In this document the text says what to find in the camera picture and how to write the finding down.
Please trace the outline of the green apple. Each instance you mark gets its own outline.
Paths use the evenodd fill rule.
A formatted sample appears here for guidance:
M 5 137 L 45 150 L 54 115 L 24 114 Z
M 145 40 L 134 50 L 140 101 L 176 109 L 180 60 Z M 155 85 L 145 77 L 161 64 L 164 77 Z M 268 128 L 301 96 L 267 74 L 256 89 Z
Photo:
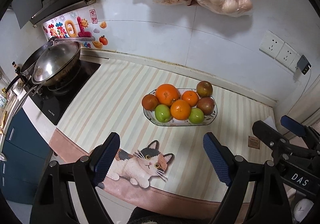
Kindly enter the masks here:
M 189 118 L 188 118 L 189 122 L 193 123 L 193 124 L 200 124 L 204 121 L 204 113 L 201 109 L 199 108 L 192 108 Z
M 155 108 L 155 117 L 161 123 L 167 123 L 171 120 L 170 108 L 164 104 L 160 104 Z

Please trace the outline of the brown red apple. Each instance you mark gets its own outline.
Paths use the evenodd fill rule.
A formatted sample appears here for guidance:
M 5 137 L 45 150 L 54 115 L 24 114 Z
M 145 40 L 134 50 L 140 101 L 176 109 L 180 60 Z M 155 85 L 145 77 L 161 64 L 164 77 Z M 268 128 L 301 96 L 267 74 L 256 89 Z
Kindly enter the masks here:
M 199 108 L 205 116 L 211 115 L 213 113 L 215 102 L 211 97 L 203 97 L 197 103 L 197 108 Z

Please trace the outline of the orange tangerine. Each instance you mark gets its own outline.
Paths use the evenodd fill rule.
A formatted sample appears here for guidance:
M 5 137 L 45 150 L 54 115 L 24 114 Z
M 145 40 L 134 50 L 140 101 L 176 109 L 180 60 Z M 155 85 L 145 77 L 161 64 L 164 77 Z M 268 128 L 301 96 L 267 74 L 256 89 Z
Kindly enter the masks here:
M 184 121 L 189 118 L 191 107 L 185 100 L 176 100 L 170 107 L 170 113 L 174 119 Z

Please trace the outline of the small orange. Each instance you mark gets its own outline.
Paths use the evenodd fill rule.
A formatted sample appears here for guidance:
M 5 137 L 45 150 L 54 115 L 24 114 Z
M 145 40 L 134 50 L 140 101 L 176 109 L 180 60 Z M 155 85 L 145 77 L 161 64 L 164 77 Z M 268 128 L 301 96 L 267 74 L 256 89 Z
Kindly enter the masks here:
M 188 90 L 182 94 L 181 99 L 186 101 L 190 107 L 195 107 L 199 101 L 199 96 L 195 91 Z

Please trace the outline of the brown green round fruit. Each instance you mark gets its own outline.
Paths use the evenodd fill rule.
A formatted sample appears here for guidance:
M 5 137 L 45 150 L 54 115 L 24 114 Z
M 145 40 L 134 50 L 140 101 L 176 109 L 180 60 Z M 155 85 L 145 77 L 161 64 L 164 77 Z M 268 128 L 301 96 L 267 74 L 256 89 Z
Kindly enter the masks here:
M 196 86 L 196 92 L 201 98 L 210 97 L 213 94 L 213 86 L 208 81 L 201 81 Z

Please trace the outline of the dark orange persimmon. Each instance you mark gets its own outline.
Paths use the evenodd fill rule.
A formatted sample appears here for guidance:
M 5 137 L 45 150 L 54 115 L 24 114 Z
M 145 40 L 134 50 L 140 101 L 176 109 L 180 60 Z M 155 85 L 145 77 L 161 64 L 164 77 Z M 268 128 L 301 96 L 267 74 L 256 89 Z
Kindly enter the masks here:
M 157 97 L 153 94 L 147 94 L 142 99 L 142 107 L 148 111 L 154 111 L 159 105 Z

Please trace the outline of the large orange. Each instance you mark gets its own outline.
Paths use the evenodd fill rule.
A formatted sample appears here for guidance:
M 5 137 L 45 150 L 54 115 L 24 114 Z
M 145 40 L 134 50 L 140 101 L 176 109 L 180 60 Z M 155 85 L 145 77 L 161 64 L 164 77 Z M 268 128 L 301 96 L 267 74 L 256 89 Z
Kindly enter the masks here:
M 173 102 L 179 100 L 180 98 L 179 91 L 171 84 L 162 84 L 157 87 L 155 96 L 160 104 L 168 107 L 172 106 Z

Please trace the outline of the small brown card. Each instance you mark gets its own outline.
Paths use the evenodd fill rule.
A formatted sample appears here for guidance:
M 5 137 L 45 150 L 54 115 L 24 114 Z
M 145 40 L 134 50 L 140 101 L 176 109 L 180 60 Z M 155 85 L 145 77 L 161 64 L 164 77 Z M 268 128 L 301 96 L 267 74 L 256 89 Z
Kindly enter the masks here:
M 253 149 L 260 149 L 260 139 L 255 136 L 248 136 L 248 147 Z

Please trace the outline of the white paper sheet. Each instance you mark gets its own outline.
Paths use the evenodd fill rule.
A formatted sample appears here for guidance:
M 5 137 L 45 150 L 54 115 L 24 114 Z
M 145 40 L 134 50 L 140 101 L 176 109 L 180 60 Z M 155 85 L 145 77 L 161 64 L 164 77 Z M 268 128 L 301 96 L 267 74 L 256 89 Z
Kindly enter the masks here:
M 274 119 L 271 116 L 268 116 L 266 119 L 263 120 L 263 122 L 270 126 L 272 129 L 277 131 Z

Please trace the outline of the floral oval ceramic plate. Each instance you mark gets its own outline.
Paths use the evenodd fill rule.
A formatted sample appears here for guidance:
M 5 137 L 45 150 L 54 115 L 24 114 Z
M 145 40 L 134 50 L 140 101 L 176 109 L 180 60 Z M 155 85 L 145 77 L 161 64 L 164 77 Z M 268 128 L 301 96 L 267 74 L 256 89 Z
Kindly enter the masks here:
M 188 91 L 188 90 L 192 90 L 192 91 L 195 91 L 196 92 L 196 89 L 194 88 L 177 88 L 177 90 L 179 91 L 179 94 L 180 94 L 180 98 L 181 99 L 181 96 L 182 94 L 185 92 L 185 91 Z M 155 92 L 156 92 L 156 89 L 153 90 L 152 92 L 150 92 L 149 94 L 153 94 L 155 95 Z M 153 124 L 157 125 L 157 126 L 197 126 L 197 125 L 209 125 L 211 124 L 216 116 L 217 116 L 217 105 L 216 105 L 216 101 L 214 99 L 214 97 L 211 95 L 210 96 L 214 102 L 215 102 L 215 106 L 214 106 L 214 110 L 213 110 L 213 113 L 211 115 L 208 115 L 208 116 L 205 116 L 204 115 L 204 121 L 200 124 L 193 124 L 191 122 L 189 122 L 188 119 L 184 120 L 184 121 L 179 121 L 177 119 L 174 119 L 172 116 L 171 116 L 171 120 L 168 121 L 167 123 L 161 123 L 159 122 L 156 117 L 155 117 L 155 110 L 154 111 L 148 111 L 148 110 L 145 110 L 143 108 L 143 113 L 144 113 L 144 116 Z

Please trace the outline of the black induction cooktop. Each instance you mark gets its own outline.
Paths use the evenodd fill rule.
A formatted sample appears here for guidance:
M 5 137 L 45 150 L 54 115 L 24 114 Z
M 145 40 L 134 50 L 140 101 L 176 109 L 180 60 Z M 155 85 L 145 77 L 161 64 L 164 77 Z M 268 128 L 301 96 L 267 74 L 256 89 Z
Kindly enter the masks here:
M 29 97 L 40 111 L 57 125 L 67 107 L 99 67 L 98 63 L 78 60 L 63 81 L 52 86 L 43 86 L 40 90 L 34 89 Z

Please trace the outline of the black plug charger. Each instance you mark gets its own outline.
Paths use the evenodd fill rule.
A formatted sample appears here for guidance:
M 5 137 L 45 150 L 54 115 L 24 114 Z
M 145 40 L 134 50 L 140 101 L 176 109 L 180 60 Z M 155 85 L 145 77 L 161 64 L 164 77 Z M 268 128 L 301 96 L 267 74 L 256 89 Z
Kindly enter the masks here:
M 305 55 L 302 55 L 298 62 L 297 62 L 297 68 L 301 71 L 303 75 L 306 75 L 308 71 L 311 68 L 311 64 L 308 61 L 308 59 L 305 57 Z

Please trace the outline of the steel wok with lid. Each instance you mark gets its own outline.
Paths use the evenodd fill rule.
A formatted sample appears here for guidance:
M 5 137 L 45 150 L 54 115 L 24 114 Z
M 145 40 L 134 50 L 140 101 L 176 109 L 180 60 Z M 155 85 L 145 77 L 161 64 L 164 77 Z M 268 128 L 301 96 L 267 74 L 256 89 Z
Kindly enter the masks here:
M 13 87 L 19 79 L 25 79 L 32 68 L 31 82 L 33 88 L 50 86 L 62 80 L 74 67 L 80 57 L 81 43 L 79 41 L 59 40 L 55 37 L 42 46 L 43 52 L 25 70 L 20 69 L 16 78 L 8 85 L 4 93 Z

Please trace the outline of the white wall socket right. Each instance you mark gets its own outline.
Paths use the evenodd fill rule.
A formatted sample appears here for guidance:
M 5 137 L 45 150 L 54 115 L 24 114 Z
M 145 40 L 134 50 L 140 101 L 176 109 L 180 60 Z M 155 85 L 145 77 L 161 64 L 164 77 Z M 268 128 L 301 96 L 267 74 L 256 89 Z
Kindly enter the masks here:
M 277 54 L 276 60 L 286 68 L 289 68 L 296 56 L 297 52 L 285 42 Z

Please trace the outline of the white wall socket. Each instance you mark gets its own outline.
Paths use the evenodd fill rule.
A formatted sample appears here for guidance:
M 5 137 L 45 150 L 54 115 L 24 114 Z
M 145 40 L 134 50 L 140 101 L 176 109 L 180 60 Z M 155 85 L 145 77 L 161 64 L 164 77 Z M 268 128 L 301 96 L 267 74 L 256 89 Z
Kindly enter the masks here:
M 275 58 L 279 54 L 284 43 L 284 40 L 282 40 L 271 31 L 267 30 L 264 34 L 264 37 L 262 38 L 259 50 L 264 52 L 268 56 Z
M 289 68 L 296 56 L 297 52 L 285 42 L 277 54 L 276 60 L 286 68 Z

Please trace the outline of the white wall socket left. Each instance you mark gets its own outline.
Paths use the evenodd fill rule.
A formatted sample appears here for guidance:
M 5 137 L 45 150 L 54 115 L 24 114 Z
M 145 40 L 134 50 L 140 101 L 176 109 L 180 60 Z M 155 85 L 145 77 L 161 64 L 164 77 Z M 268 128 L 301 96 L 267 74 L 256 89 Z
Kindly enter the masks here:
M 279 54 L 284 43 L 284 40 L 282 40 L 271 31 L 267 30 L 264 34 L 264 37 L 262 38 L 259 50 L 264 52 L 268 56 L 275 58 Z

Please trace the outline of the colourful wall stickers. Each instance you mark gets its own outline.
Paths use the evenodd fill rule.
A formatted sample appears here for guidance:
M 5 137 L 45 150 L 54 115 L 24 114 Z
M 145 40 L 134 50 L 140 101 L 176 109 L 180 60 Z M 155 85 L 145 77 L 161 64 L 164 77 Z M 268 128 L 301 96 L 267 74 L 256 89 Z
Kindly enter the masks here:
M 106 49 L 107 22 L 94 8 L 81 8 L 54 17 L 42 24 L 49 41 L 78 41 L 82 48 Z

